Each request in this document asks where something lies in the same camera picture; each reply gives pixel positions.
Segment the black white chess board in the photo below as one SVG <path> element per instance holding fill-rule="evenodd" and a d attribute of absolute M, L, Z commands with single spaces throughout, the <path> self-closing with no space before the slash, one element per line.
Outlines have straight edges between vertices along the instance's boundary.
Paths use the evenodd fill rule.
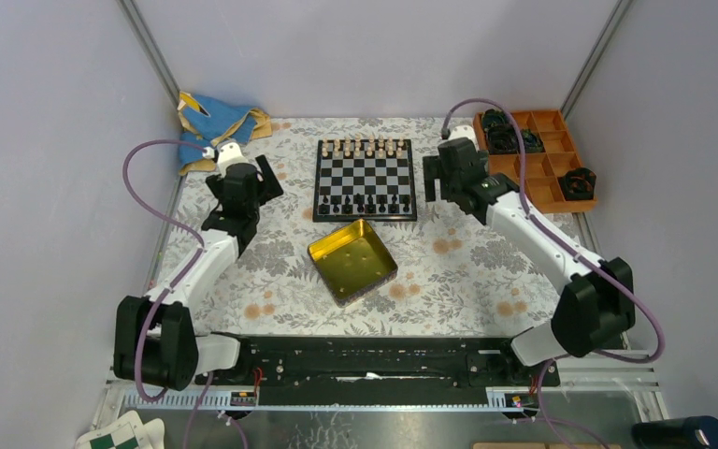
<path fill-rule="evenodd" d="M 354 204 L 355 195 L 366 199 L 373 196 L 377 206 L 375 214 L 358 214 Z M 329 198 L 330 213 L 322 216 L 318 207 L 322 198 Z M 341 196 L 341 203 L 333 205 L 331 196 Z M 353 215 L 341 213 L 344 198 L 349 196 L 353 204 Z M 406 159 L 378 160 L 364 159 L 322 160 L 317 156 L 313 215 L 315 223 L 344 223 L 355 220 L 379 222 L 415 222 L 418 218 L 415 192 L 415 173 L 412 155 Z"/>

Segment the yellow metal tray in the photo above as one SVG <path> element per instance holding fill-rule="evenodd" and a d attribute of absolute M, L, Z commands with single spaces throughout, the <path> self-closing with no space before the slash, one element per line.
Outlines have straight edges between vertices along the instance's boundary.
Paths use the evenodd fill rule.
<path fill-rule="evenodd" d="M 391 253 L 364 219 L 312 242 L 308 255 L 340 308 L 389 282 L 398 271 Z"/>

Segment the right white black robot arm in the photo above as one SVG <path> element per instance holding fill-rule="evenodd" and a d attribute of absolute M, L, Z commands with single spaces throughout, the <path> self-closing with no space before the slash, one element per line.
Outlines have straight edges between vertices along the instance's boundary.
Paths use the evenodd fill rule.
<path fill-rule="evenodd" d="M 424 157 L 423 168 L 426 201 L 452 202 L 515 243 L 560 296 L 551 319 L 510 340 L 510 352 L 498 361 L 508 384 L 524 384 L 548 359 L 599 350 L 635 324 L 631 267 L 571 242 L 516 182 L 489 173 L 472 140 L 442 142 L 437 154 Z"/>

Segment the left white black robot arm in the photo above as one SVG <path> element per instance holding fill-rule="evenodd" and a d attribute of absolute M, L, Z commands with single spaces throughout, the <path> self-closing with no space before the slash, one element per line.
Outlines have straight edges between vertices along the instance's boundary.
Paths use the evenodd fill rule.
<path fill-rule="evenodd" d="M 175 274 L 118 306 L 112 369 L 120 379 L 181 391 L 214 370 L 230 384 L 251 376 L 253 362 L 240 351 L 240 339 L 219 332 L 197 336 L 194 312 L 255 237 L 259 209 L 283 190 L 263 155 L 207 177 L 206 185 L 217 205 L 202 223 L 201 244 Z"/>

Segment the row of white chess pieces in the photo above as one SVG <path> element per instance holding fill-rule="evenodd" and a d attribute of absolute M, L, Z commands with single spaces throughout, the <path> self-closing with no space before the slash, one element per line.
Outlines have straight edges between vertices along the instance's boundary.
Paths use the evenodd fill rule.
<path fill-rule="evenodd" d="M 317 143 L 316 153 L 322 160 L 406 159 L 410 156 L 408 138 L 326 138 Z"/>

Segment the black coiled part middle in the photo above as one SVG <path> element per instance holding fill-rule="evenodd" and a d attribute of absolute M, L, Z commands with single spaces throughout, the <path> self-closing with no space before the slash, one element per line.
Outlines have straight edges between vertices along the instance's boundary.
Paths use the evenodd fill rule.
<path fill-rule="evenodd" d="M 519 139 L 511 124 L 489 126 L 485 136 L 490 154 L 514 154 L 519 151 Z"/>

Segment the black coiled part top left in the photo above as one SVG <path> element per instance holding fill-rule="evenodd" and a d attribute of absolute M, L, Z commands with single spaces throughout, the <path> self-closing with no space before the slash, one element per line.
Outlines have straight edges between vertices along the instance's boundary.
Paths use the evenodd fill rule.
<path fill-rule="evenodd" d="M 487 130 L 489 128 L 495 128 L 498 126 L 507 126 L 510 121 L 507 115 L 498 109 L 487 109 L 481 115 L 481 128 Z"/>

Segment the blue yellow cloth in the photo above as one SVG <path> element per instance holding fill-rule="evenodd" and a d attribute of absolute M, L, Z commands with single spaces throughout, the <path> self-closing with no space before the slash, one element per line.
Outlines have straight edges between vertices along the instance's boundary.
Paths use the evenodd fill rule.
<path fill-rule="evenodd" d="M 197 147 L 216 148 L 227 140 L 247 144 L 273 134 L 271 118 L 262 109 L 230 106 L 206 95 L 180 91 L 177 114 L 183 129 L 179 140 Z"/>

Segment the black coiled part in organizer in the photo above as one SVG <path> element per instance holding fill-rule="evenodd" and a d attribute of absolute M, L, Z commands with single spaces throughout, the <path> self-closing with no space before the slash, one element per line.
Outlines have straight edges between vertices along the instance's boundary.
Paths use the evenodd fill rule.
<path fill-rule="evenodd" d="M 521 135 L 526 153 L 545 152 L 544 143 L 537 133 L 532 132 L 530 129 L 522 129 Z"/>

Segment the orange compartment organizer tray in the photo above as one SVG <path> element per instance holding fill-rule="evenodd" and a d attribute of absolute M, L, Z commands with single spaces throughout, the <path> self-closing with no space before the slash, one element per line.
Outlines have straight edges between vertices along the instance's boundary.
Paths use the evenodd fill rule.
<path fill-rule="evenodd" d="M 558 183 L 558 178 L 568 171 L 586 167 L 560 110 L 520 110 L 512 113 L 521 130 L 530 129 L 544 143 L 545 152 L 525 153 L 525 157 L 520 152 L 490 154 L 486 130 L 481 128 L 482 114 L 479 112 L 475 115 L 473 128 L 479 147 L 488 153 L 490 173 L 503 173 L 516 181 L 528 199 L 544 213 L 580 213 L 594 208 L 597 203 L 596 190 L 592 200 L 566 201 Z"/>

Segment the floral patterned table mat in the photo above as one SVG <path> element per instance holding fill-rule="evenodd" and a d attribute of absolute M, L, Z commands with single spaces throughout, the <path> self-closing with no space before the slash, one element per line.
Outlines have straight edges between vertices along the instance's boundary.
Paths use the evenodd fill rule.
<path fill-rule="evenodd" d="M 374 223 L 396 261 L 388 283 L 339 307 L 309 245 L 337 229 L 312 219 L 323 138 L 407 138 L 416 160 L 437 150 L 438 118 L 284 118 L 250 142 L 283 195 L 261 209 L 255 238 L 194 312 L 198 334 L 512 336 L 553 314 L 558 294 L 517 245 L 454 204 L 420 202 L 414 222 Z"/>

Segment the black part at tray edge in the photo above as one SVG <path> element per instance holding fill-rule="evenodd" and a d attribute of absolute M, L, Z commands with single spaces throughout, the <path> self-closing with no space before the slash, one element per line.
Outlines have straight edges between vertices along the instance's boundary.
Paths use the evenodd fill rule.
<path fill-rule="evenodd" d="M 585 201 L 595 198 L 596 173 L 586 167 L 578 167 L 558 178 L 566 201 Z"/>

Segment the green white checkered paper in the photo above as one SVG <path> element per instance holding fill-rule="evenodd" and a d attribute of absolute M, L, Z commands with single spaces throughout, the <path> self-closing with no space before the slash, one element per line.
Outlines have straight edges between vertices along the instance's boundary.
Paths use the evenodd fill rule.
<path fill-rule="evenodd" d="M 112 424 L 80 436 L 76 449 L 164 449 L 165 424 L 160 418 L 145 423 L 129 411 Z"/>

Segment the black mounting base rail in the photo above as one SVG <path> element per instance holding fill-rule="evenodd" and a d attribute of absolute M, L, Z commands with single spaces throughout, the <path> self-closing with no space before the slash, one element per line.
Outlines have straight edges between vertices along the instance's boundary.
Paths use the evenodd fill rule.
<path fill-rule="evenodd" d="M 301 385 L 339 379 L 444 380 L 465 386 L 529 386 L 542 370 L 489 337 L 241 336 L 237 364 L 216 385 Z"/>

